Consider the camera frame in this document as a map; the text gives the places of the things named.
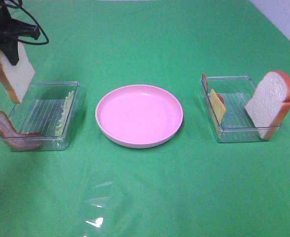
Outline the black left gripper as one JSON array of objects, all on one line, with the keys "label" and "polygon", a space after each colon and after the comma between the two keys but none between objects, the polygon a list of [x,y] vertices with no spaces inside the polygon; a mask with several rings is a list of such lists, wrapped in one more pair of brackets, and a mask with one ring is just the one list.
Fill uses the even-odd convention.
[{"label": "black left gripper", "polygon": [[[33,24],[22,22],[11,17],[9,8],[25,12]],[[34,17],[23,8],[21,0],[0,0],[0,50],[5,54],[12,66],[19,62],[19,37],[31,37],[37,40],[40,36],[40,26]]]}]

